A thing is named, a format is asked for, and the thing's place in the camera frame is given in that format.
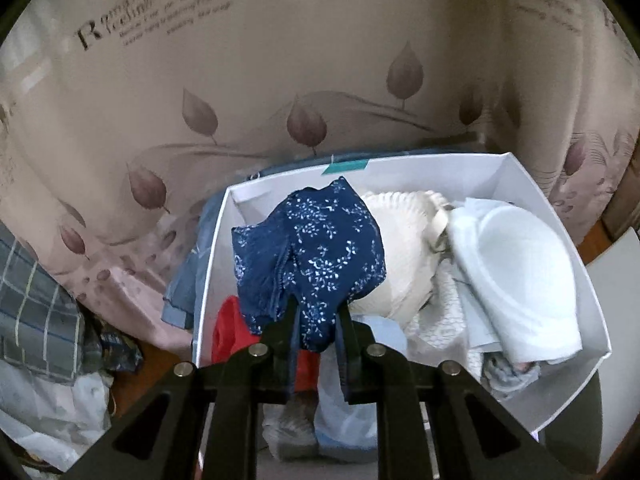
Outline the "red fabric garment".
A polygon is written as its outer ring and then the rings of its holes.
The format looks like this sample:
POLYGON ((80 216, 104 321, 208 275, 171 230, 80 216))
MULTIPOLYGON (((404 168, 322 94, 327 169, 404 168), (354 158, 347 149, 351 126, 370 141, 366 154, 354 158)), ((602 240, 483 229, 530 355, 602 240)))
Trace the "red fabric garment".
MULTIPOLYGON (((227 362, 236 352, 257 344, 260 338, 248 329, 240 311, 237 296, 229 296, 222 303, 213 331, 213 364, 227 362)), ((295 392, 316 391, 318 388, 320 354, 300 350, 297 357, 295 392)))

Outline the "pale blue padded bra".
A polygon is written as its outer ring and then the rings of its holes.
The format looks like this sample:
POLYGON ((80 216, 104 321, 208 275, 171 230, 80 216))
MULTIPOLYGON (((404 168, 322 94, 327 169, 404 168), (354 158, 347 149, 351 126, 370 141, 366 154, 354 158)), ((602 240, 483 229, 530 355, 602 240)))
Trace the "pale blue padded bra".
POLYGON ((512 363, 582 350, 572 260, 555 230, 501 200, 468 198, 449 215, 454 258, 512 363))

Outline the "navy floral print underwear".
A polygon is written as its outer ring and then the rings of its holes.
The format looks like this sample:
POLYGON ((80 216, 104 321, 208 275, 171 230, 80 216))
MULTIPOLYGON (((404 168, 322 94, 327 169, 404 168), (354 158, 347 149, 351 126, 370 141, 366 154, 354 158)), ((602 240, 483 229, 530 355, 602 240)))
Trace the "navy floral print underwear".
POLYGON ((386 278, 378 224, 363 199, 339 177, 324 188, 291 193, 252 226, 231 230, 240 311, 254 335, 299 307, 299 342, 321 352, 333 338, 336 312, 386 278))

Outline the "white ribbed knit underwear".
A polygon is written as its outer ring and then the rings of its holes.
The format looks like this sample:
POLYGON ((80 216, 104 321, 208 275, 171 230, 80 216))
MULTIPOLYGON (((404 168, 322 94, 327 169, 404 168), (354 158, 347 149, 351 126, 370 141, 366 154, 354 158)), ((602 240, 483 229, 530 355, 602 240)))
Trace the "white ribbed knit underwear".
POLYGON ((349 310, 405 327, 431 297, 452 206, 434 191, 367 192, 362 199, 380 229, 386 278, 349 310))

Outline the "grey knitted garment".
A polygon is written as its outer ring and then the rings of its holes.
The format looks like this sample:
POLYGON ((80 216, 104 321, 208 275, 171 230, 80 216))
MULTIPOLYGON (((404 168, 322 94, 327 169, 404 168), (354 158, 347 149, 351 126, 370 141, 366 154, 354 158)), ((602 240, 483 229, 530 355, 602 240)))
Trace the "grey knitted garment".
POLYGON ((317 455, 318 440, 314 433, 317 406, 314 392, 295 393, 287 404, 262 406, 262 437, 276 460, 306 460, 317 455))

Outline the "floral light blue underwear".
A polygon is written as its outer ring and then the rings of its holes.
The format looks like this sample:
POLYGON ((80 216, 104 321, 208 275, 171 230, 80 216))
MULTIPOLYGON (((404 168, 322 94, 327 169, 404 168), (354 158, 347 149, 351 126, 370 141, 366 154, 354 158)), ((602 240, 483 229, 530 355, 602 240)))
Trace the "floral light blue underwear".
POLYGON ((483 364, 483 385, 498 400, 509 400, 538 380, 538 363, 512 364, 502 353, 487 353, 483 364))

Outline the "white honeycomb pattern cloth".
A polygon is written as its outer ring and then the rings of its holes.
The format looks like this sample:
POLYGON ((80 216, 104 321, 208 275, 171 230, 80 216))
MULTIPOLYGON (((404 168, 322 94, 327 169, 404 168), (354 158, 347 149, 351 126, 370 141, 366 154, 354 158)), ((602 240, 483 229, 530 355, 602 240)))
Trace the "white honeycomb pattern cloth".
POLYGON ((440 260, 433 276, 433 293, 405 328, 410 361, 437 366, 456 361, 480 376, 482 354, 469 346, 468 326, 449 258, 440 260))

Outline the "blue denim garment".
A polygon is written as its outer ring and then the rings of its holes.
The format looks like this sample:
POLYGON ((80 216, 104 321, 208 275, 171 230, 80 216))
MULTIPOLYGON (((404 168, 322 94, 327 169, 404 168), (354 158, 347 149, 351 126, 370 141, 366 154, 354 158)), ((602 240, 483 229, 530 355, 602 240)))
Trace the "blue denim garment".
POLYGON ((172 276, 163 296, 162 321, 182 330, 194 330, 200 318, 210 246, 227 188, 208 196, 196 222, 196 240, 172 276))

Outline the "light blue folded cloth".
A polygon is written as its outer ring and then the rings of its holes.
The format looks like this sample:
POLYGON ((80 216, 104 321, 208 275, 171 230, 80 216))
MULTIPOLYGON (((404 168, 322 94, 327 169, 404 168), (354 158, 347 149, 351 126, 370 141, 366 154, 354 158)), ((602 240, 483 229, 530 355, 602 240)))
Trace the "light blue folded cloth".
POLYGON ((343 463, 374 463, 378 459, 376 407, 345 401, 335 344, 320 356, 318 397, 314 434, 319 454, 343 463))

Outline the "grey plaid cloth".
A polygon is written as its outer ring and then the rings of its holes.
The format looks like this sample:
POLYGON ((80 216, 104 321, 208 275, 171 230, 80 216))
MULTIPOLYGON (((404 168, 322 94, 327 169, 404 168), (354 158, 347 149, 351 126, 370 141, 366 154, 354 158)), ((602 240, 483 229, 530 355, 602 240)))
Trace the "grey plaid cloth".
POLYGON ((79 304, 7 229, 1 229, 1 359, 69 384, 102 370, 79 304))

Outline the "white storage box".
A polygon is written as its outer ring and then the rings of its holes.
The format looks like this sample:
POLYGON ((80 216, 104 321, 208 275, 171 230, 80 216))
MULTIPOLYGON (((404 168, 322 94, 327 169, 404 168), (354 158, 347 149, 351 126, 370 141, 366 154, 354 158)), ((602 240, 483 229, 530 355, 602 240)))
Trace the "white storage box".
MULTIPOLYGON (((214 199, 212 234, 206 237, 206 258, 202 293, 198 292, 196 306, 200 308, 198 322, 194 322, 192 358, 199 367, 212 364, 214 325, 222 302, 236 295, 233 275, 231 229, 265 220, 268 214, 288 194, 310 186, 324 188, 338 177, 344 177, 359 194, 393 195, 384 204, 398 206, 393 211, 408 212, 398 222, 397 234, 383 218, 382 239, 385 260, 390 258, 382 292, 374 292, 365 307, 376 307, 376 300, 390 300, 381 307, 401 307, 400 322, 408 322, 404 307, 412 307, 416 300, 426 301, 427 283, 431 292, 431 274, 435 270, 435 255, 427 258, 426 235, 413 234, 412 213, 402 208, 409 205, 400 194, 416 194, 426 190, 444 192, 452 200, 468 197, 501 200, 520 206, 546 222, 557 232, 573 266, 576 287, 577 325, 582 337, 582 350, 568 361, 545 365, 542 378, 527 387, 504 407, 529 431, 542 431, 569 405, 602 364, 611 355, 611 341, 605 318, 587 270, 580 260, 566 229, 551 204, 522 165, 511 154, 402 154, 382 158, 358 158, 353 162, 325 162, 324 164, 266 174, 263 171, 253 180, 229 186, 214 199)), ((294 460, 279 464, 266 448, 258 451, 258 478, 264 479, 373 479, 372 462, 341 463, 329 458, 294 460)))

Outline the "leaf patterned beige curtain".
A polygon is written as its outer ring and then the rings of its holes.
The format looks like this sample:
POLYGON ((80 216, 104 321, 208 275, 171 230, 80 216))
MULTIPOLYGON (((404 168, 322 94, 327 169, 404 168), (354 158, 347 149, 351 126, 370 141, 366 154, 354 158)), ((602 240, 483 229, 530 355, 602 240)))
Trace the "leaf patterned beige curtain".
POLYGON ((602 0, 27 0, 1 45, 2 223, 175 354, 163 294, 203 204, 262 168, 467 140, 582 240, 638 133, 638 53, 602 0))

